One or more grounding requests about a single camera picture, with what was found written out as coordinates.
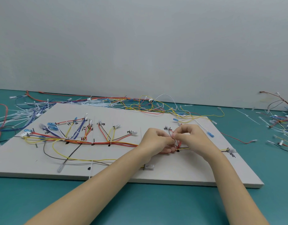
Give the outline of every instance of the table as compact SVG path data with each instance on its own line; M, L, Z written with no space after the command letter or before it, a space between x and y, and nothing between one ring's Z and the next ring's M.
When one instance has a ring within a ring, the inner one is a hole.
M9 96L23 94L24 91L0 90L0 103L14 109L15 102ZM30 94L42 100L62 98L36 92ZM219 114L215 106L194 105L188 106L187 110L201 115ZM265 183L261 189L248 189L248 192L270 224L288 224L288 152L265 144L267 140L277 142L273 135L281 137L282 134L266 128L265 123L258 118L259 114L255 113L257 110L238 109L260 125L233 108L222 107L222 110L225 117L212 118L218 123L217 128L221 132L246 142L258 139L258 142L245 145L226 137ZM0 107L0 117L4 112L4 107ZM3 133L1 140L13 135L13 132ZM0 224L25 223L81 183L0 178ZM228 220L216 187L127 183L92 224L205 225L228 224Z

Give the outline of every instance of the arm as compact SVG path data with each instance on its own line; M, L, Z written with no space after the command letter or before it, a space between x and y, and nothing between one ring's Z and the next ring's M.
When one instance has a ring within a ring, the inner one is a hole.
M49 205L26 225L88 225L128 182L136 171L159 152L175 148L168 134L150 128L140 145L120 157L110 166Z
M174 131L172 138L183 141L209 163L231 225L269 224L229 160L198 125L181 125Z

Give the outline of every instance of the white board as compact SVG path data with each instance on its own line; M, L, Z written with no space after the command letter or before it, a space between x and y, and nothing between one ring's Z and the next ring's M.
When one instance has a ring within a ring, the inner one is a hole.
M0 89L265 109L288 0L0 0Z
M100 119L105 125L104 129L108 132L112 126L121 124L115 132L115 138L124 136L127 131L138 132L137 136L129 136L124 142L139 144L142 136L148 128L163 129L165 126L173 130L178 124L173 120L171 114L147 114L131 110L110 109L93 106L80 106L74 104L56 104L45 114L40 116L27 128L34 128L35 132L43 133L39 124L48 122L60 122L73 120L75 117L82 118L88 113L88 118L94 120L93 133L90 133L88 140L92 137L96 142L104 142L105 138L97 127ZM230 143L221 135L217 128L205 118L198 118L199 123L208 129L214 137L210 138L219 149L232 148ZM61 125L60 129L66 132L68 125ZM46 143L45 151L51 156L62 158L52 149L52 143ZM62 172L57 173L62 160L52 159L43 153L43 144L27 144L22 138L13 137L2 147L0 147L0 176L5 177L25 177L25 178L54 178L54 179L73 179L86 180L104 169L106 166L83 161L67 161ZM55 143L55 148L63 155L69 156L76 148L76 144L65 144L65 142ZM119 145L81 145L81 147L71 156L71 158L100 160L118 159L131 147ZM229 153L223 152L246 187L260 188L263 182L246 164L241 156L234 152L233 157ZM154 170L139 170L130 182L159 183L159 184L181 184L181 185L207 185L215 186L215 179L209 164L199 155L190 150L170 154L158 154L154 156L149 164L154 165Z

